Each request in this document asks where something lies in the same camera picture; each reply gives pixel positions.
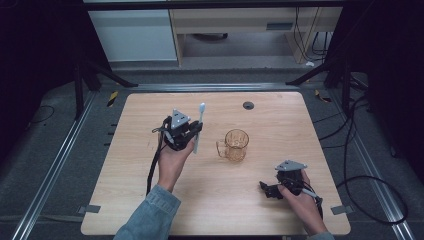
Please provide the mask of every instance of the hand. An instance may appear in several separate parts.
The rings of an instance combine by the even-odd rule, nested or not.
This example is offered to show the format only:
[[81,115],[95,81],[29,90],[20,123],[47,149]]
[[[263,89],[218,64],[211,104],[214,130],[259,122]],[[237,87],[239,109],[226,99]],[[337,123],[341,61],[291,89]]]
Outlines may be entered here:
[[[305,170],[302,169],[301,172],[303,181],[310,184]],[[294,213],[302,220],[309,236],[328,231],[318,212],[315,200],[311,196],[304,192],[301,192],[298,196],[293,195],[290,190],[283,185],[278,185],[278,190],[280,190],[281,195],[287,199]]]
[[166,146],[160,152],[159,156],[159,181],[158,185],[162,186],[169,192],[174,190],[175,183],[183,171],[184,163],[187,157],[193,151],[194,138],[187,143],[187,147],[180,151],[175,151]]

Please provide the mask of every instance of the wooden tabletop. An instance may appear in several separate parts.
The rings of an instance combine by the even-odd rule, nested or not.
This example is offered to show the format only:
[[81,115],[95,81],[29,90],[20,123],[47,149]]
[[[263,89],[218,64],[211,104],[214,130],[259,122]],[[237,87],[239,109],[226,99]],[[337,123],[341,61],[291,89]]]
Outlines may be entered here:
[[[243,103],[254,104],[252,110]],[[336,235],[349,233],[333,178],[321,150],[305,102],[297,92],[143,93],[128,97],[97,181],[81,231],[114,235],[145,198],[146,180],[157,148],[157,133],[174,108],[199,119],[206,103],[197,154],[185,164],[173,194],[182,203],[171,235],[306,234],[285,200],[266,198],[259,181],[277,184],[275,166],[284,160],[308,165],[306,172],[324,199],[324,222]],[[231,129],[249,135],[241,162],[220,158],[216,141]],[[157,182],[156,169],[153,183]]]

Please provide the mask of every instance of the wire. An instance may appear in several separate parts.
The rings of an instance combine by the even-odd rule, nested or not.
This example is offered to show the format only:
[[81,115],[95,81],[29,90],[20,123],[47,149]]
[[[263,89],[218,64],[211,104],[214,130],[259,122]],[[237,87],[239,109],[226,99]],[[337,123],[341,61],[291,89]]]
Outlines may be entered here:
[[[350,138],[350,140],[349,140],[348,144],[352,142],[352,140],[355,138],[355,136],[356,136],[356,131],[355,131],[355,133],[353,134],[353,136]],[[343,144],[343,145],[337,145],[337,146],[327,146],[327,147],[321,147],[321,148],[322,148],[322,149],[329,149],[329,148],[339,148],[339,147],[344,147],[344,146],[345,146],[345,145]]]
[[318,39],[318,35],[319,35],[319,32],[316,32],[315,33],[315,37],[314,37],[314,40],[312,41],[312,52],[315,54],[315,55],[319,55],[319,56],[325,56],[325,55],[327,55],[327,38],[328,38],[328,32],[325,32],[325,38],[324,38],[324,48],[322,49],[322,50],[317,50],[317,49],[315,49],[314,48],[314,46],[315,46],[315,43],[317,42],[317,39]]
[[[352,108],[350,109],[350,114],[349,114],[349,116],[351,116],[350,118],[352,119],[352,121],[351,121],[351,123],[350,123],[350,127],[349,127],[349,130],[348,130],[348,133],[347,133],[347,136],[346,136],[346,140],[345,140],[345,145],[344,145],[344,154],[343,154],[343,181],[341,182],[341,183],[339,183],[339,184],[337,184],[337,188],[339,188],[340,186],[342,186],[342,185],[344,185],[345,186],[345,188],[346,188],[346,192],[347,192],[347,194],[348,194],[348,196],[349,196],[349,199],[352,201],[352,203],[361,211],[361,212],[363,212],[365,215],[367,215],[369,218],[371,218],[371,219],[373,219],[373,220],[375,220],[375,221],[377,221],[377,222],[379,222],[379,223],[382,223],[382,224],[385,224],[385,225],[394,225],[394,224],[399,224],[399,223],[401,223],[401,222],[403,222],[403,221],[405,221],[406,220],[406,218],[408,217],[408,206],[407,206],[407,204],[405,203],[405,201],[403,200],[403,198],[402,198],[402,196],[401,196],[401,194],[393,187],[393,186],[391,186],[389,183],[387,183],[386,181],[383,181],[382,179],[379,179],[379,178],[376,178],[376,177],[374,177],[374,176],[368,176],[368,175],[359,175],[359,176],[355,176],[355,177],[350,177],[350,178],[347,178],[347,145],[348,145],[348,141],[349,141],[349,137],[350,137],[350,133],[351,133],[351,131],[352,131],[352,129],[353,129],[353,125],[354,125],[354,113],[355,113],[355,106],[356,106],[356,104],[358,103],[358,102],[360,102],[360,101],[362,101],[362,100],[364,100],[365,99],[365,96],[363,96],[363,97],[360,97],[358,100],[356,100],[354,103],[353,103],[353,106],[352,106]],[[372,214],[370,214],[370,213],[368,213],[367,211],[365,211],[365,209],[363,209],[353,198],[352,198],[352,194],[351,194],[351,192],[350,192],[350,190],[349,190],[349,185],[348,185],[348,182],[350,182],[350,181],[353,181],[353,180],[356,180],[356,179],[360,179],[360,178],[370,178],[370,179],[373,179],[373,180],[376,180],[376,181],[379,181],[379,182],[381,182],[381,183],[384,183],[384,184],[386,184],[396,195],[397,195],[397,197],[398,197],[398,199],[401,201],[401,203],[402,203],[402,205],[403,205],[403,210],[404,210],[404,212],[403,212],[403,217],[401,218],[401,219],[399,219],[399,220],[397,220],[397,221],[386,221],[386,220],[382,220],[382,219],[379,219],[379,218],[377,218],[377,217],[375,217],[374,215],[372,215]]]
[[155,172],[155,168],[156,168],[157,162],[159,160],[160,152],[166,147],[166,144],[165,144],[165,146],[162,147],[163,130],[165,130],[165,124],[168,122],[169,118],[170,117],[167,117],[165,120],[163,120],[162,126],[160,128],[155,128],[155,129],[152,130],[152,133],[159,131],[160,136],[158,138],[158,147],[156,149],[155,156],[153,157],[152,164],[150,165],[149,176],[147,177],[146,196],[147,196],[147,194],[149,194],[150,189],[152,188],[153,174]]
[[[363,104],[363,105],[360,105],[360,106],[358,106],[358,107],[356,107],[356,106],[353,106],[353,108],[354,108],[354,110],[356,110],[356,109],[358,109],[358,108],[360,108],[360,107],[363,107],[363,106],[367,106],[367,105],[369,105],[368,103],[367,104]],[[320,122],[320,121],[323,121],[323,120],[326,120],[326,119],[329,119],[329,118],[331,118],[331,117],[334,117],[334,116],[337,116],[337,115],[339,115],[339,114],[341,114],[341,112],[339,112],[339,113],[337,113],[337,114],[334,114],[334,115],[332,115],[332,116],[329,116],[329,117],[326,117],[326,118],[323,118],[323,119],[321,119],[321,120],[317,120],[317,121],[315,121],[315,122]],[[332,137],[332,136],[334,136],[334,135],[336,135],[337,133],[339,133],[343,128],[344,128],[344,126],[346,126],[346,124],[349,122],[349,120],[351,119],[351,117],[347,117],[346,118],[346,120],[344,121],[344,123],[343,123],[343,125],[342,126],[340,126],[336,131],[334,131],[333,133],[330,133],[330,134],[328,134],[327,136],[324,136],[324,137],[321,137],[321,138],[319,138],[319,140],[321,141],[321,140],[324,140],[324,139],[327,139],[327,138],[329,138],[329,137]]]
[[[315,14],[314,21],[313,21],[312,24],[315,23],[316,18],[317,18],[317,15]],[[300,49],[300,52],[302,53],[302,57],[305,58],[306,60],[312,61],[312,62],[321,60],[321,59],[311,58],[311,57],[308,56],[305,44],[303,42],[303,37],[302,37],[302,34],[300,32],[298,21],[299,21],[299,7],[296,7],[295,24],[294,24],[294,28],[293,28],[293,38],[294,38],[294,41],[295,41],[297,47]],[[300,45],[300,43],[296,39],[296,29],[299,33],[299,38],[300,38],[300,42],[302,43],[302,45]]]
[[310,190],[311,192],[315,193],[315,190],[312,188],[312,186],[309,183],[303,181],[303,184],[306,185],[309,188],[308,190]]
[[41,109],[41,108],[50,108],[52,111],[51,111],[51,113],[50,113],[50,115],[49,115],[49,116],[47,116],[47,117],[45,117],[45,118],[43,118],[43,119],[41,119],[41,120],[31,121],[30,123],[40,123],[40,122],[44,122],[44,121],[46,121],[47,119],[51,118],[51,117],[53,116],[54,112],[55,112],[54,107],[49,106],[49,105],[43,105],[43,106],[40,106],[40,107],[39,107],[39,109]]

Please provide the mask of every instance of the denim sleeve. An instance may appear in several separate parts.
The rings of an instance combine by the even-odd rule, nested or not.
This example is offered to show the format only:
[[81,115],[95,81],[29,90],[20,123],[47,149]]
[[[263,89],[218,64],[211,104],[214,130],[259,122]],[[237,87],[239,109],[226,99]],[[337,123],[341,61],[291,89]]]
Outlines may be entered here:
[[159,185],[153,187],[114,240],[168,239],[172,220],[181,202]]
[[323,232],[313,235],[306,240],[334,240],[334,236],[330,232]]

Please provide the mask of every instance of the metal frame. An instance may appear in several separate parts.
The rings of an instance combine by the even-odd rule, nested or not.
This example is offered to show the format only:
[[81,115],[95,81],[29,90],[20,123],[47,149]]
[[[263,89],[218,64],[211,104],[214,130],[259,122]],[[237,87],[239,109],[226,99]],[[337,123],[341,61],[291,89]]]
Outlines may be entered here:
[[282,83],[195,83],[195,84],[140,84],[127,89],[137,92],[240,92],[240,91],[296,91],[299,87]]
[[83,8],[87,11],[154,10],[154,9],[208,9],[208,8],[292,8],[292,7],[345,7],[363,4],[369,0],[207,0],[207,1],[149,1],[102,2],[62,4],[65,8]]
[[59,174],[67,160],[67,157],[70,151],[72,150],[75,140],[77,139],[78,134],[82,126],[84,125],[84,122],[91,109],[91,105],[95,97],[96,97],[96,92],[89,92],[89,95],[85,103],[86,108],[84,112],[82,113],[81,117],[78,120],[75,120],[71,129],[69,130],[65,141],[63,142],[58,154],[56,155],[56,158],[52,166],[47,172],[47,175],[44,178],[43,183],[38,189],[37,194],[32,200],[31,205],[28,207],[28,209],[25,212],[25,215],[19,221],[15,229],[15,232],[13,233],[13,237],[12,237],[13,240],[27,239],[29,234],[31,233],[31,230],[34,227],[35,222],[37,221],[44,207],[44,204],[46,203],[50,195],[50,192],[53,189],[54,184],[56,183],[57,178],[59,177]]

